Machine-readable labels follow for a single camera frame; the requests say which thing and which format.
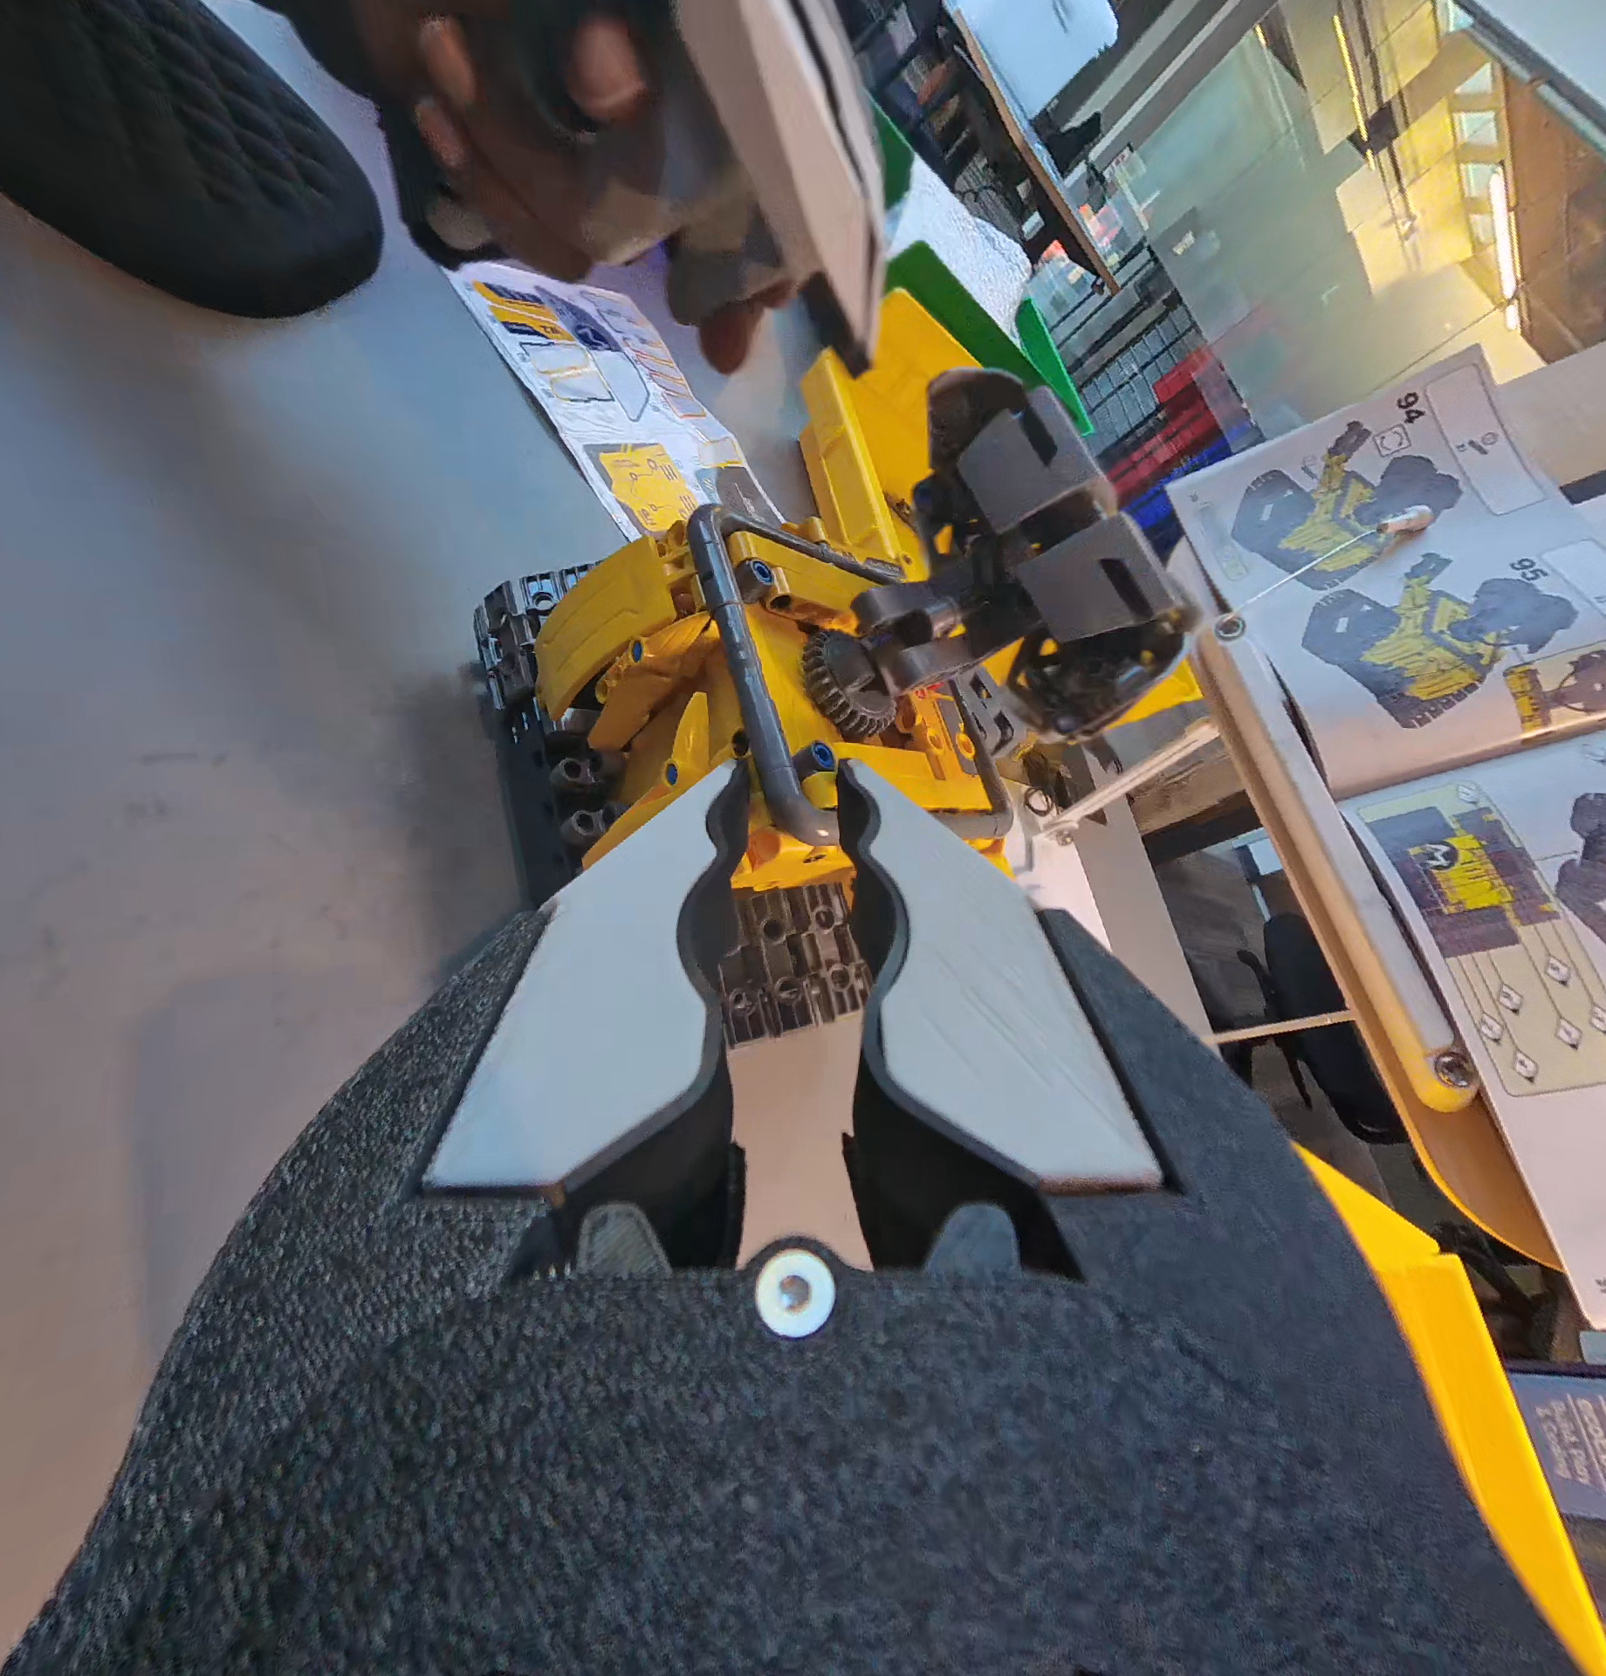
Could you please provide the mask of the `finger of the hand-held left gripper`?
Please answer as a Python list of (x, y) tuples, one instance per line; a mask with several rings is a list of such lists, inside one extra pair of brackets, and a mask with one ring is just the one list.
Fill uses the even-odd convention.
[(804, 30), (818, 71), (834, 142), (847, 171), (855, 236), (855, 275), (867, 293), (883, 291), (885, 273), (885, 179), (869, 101), (853, 48), (834, 3), (800, 3)]
[(881, 293), (857, 283), (847, 171), (798, 5), (681, 3), (679, 34), (818, 340), (859, 377)]

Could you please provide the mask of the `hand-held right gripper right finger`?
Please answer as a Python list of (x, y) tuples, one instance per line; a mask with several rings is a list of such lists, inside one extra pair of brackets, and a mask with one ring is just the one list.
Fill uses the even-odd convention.
[(863, 764), (838, 774), (871, 993), (843, 1138), (875, 1270), (918, 1270), (963, 1207), (1016, 1266), (1071, 1270), (1051, 1201), (1165, 1189), (1165, 1170), (1041, 915)]

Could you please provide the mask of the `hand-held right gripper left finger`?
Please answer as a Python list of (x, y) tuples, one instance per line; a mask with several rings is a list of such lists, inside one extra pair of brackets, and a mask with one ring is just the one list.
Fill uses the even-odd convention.
[(714, 974), (747, 815), (747, 768), (716, 766), (550, 899), (426, 1193), (540, 1201), (561, 1250), (632, 1205), (671, 1268), (732, 1266), (744, 1178)]

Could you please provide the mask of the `white sticker sheet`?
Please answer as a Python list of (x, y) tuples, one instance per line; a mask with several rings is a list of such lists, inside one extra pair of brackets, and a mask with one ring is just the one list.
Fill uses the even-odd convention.
[(507, 263), (446, 281), (624, 539), (667, 535), (700, 506), (779, 522), (734, 435), (624, 296)]

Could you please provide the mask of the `yellow tracked brick robot model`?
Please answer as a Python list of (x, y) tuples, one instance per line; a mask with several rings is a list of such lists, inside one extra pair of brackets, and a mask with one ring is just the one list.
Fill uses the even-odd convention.
[[(1020, 821), (1055, 815), (1080, 790), (996, 690), (1018, 651), (886, 698), (857, 649), (834, 645), (855, 633), (863, 588), (924, 576), (918, 537), (845, 537), (832, 520), (806, 520), (769, 537), (728, 533), (726, 555), (806, 809), (832, 817), (838, 770), (857, 762), (1010, 876), (1004, 852)], [(473, 639), (520, 874), (538, 905), (612, 858), (710, 768), (749, 757), (738, 680), (681, 520), (599, 565), (503, 582), (475, 610)], [(779, 825), (751, 778), (730, 946), (710, 978), (730, 1048), (865, 1007), (873, 982), (851, 929), (853, 878), (839, 849)]]

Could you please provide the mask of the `grey robot model head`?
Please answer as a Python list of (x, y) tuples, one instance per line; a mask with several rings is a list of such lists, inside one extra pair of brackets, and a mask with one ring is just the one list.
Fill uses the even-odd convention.
[(928, 573), (853, 600), (877, 680), (900, 698), (1008, 651), (998, 682), (1018, 725), (1043, 743), (1098, 737), (1180, 661), (1190, 600), (1047, 388), (951, 369), (926, 388), (926, 449)]

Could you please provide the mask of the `robot model instruction booklet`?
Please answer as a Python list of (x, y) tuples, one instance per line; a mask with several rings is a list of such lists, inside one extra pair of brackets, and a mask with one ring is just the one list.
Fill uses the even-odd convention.
[(1180, 479), (1223, 633), (1280, 682), (1606, 1330), (1606, 537), (1482, 347)]

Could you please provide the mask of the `wooden background desk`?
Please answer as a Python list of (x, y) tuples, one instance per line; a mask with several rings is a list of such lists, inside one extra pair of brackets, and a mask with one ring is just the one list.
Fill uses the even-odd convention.
[(1035, 136), (1029, 114), (1022, 108), (1016, 93), (1002, 75), (1000, 63), (988, 50), (979, 24), (973, 20), (973, 9), (982, 13), (980, 5), (945, 5), (955, 32), (959, 34), (961, 50), (980, 79), (980, 85), (990, 99), (1008, 144), (1020, 157), (1024, 175), (1029, 181), (1035, 214), (1045, 228), (1045, 242), (1057, 244), (1065, 257), (1086, 269), (1108, 298), (1122, 294), (1122, 283), (1112, 273), (1108, 259), (1098, 244), (1090, 238), (1078, 208), (1071, 202), (1065, 189), (1065, 179), (1057, 173), (1049, 150)]

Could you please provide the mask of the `clear bubble wrap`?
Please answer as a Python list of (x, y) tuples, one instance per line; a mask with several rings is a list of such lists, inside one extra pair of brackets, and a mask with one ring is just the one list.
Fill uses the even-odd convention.
[(885, 216), (885, 273), (896, 257), (926, 246), (959, 285), (1000, 324), (1010, 324), (1024, 302), (1029, 263), (1022, 247), (980, 222), (918, 157), (910, 179)]

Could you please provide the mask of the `green storage bin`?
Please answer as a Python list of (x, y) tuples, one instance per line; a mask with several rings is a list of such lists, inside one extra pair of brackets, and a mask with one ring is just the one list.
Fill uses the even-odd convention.
[[(875, 108), (875, 134), (886, 214), (908, 185), (916, 154), (881, 108)], [(984, 312), (926, 246), (896, 257), (892, 273), (885, 273), (885, 287), (908, 293), (980, 367), (1004, 371), (1026, 386), (1047, 386), (1067, 408), (1078, 433), (1092, 435), (1092, 424), (1031, 296), (1031, 279), (1029, 269), (1026, 298), (1010, 324), (1000, 324)]]

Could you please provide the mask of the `yellow plastic storage bin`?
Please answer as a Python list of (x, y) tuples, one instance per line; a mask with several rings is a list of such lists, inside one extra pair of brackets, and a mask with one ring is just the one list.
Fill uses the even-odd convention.
[[(892, 580), (877, 580), (867, 590), (918, 582), (926, 576), (926, 551), (914, 522), (914, 486), (930, 471), (926, 388), (932, 379), (951, 369), (979, 367), (902, 291), (890, 293), (883, 300), (875, 349), (873, 367), (859, 377), (847, 375), (836, 355), (824, 353), (800, 386), (808, 414), (800, 445), (828, 539), (845, 549), (857, 565), (885, 565), (894, 573)], [(898, 700), (883, 690), (867, 653), (857, 643), (853, 604), (845, 606), (841, 616), (849, 627), (845, 629), (845, 647), (826, 655), (828, 694), (853, 702)], [(1012, 653), (1006, 651), (965, 676), (910, 694), (984, 676), (994, 684), (1004, 704), (998, 680), (1006, 674), (1012, 659)], [(1147, 706), (1149, 698), (1172, 680), (1180, 661), (1118, 723), (1131, 717), (1137, 708)]]
[(1460, 1264), (1302, 1146), (1294, 1154), (1378, 1283), (1490, 1538), (1578, 1671), (1606, 1675), (1606, 1628)]

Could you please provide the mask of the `stacked red blue bins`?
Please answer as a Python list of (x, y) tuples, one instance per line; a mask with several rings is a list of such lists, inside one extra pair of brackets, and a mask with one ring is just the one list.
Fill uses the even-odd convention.
[(1147, 420), (1100, 451), (1120, 510), (1153, 549), (1180, 537), (1170, 484), (1243, 455), (1264, 439), (1210, 345), (1194, 347), (1151, 386)]

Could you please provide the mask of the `blue printed cardboard box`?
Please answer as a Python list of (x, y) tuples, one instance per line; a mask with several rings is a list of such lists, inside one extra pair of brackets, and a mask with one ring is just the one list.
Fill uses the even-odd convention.
[(1606, 1632), (1606, 1367), (1503, 1373)]

